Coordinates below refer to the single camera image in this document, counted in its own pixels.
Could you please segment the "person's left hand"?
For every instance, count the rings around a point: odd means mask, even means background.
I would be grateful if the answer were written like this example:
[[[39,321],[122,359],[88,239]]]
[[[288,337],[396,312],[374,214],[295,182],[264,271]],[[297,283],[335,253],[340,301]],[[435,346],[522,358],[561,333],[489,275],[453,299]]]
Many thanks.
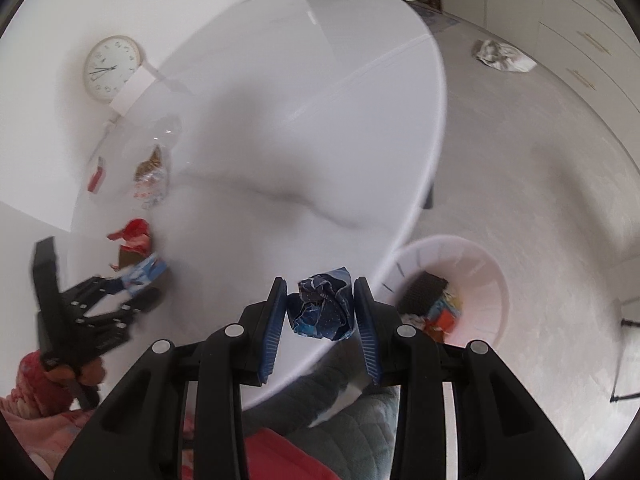
[[[79,385],[87,387],[99,387],[105,379],[106,370],[103,359],[98,356],[94,360],[84,364],[79,372],[75,372],[70,366],[61,364],[44,372],[50,382],[60,385],[70,385],[77,382]]]

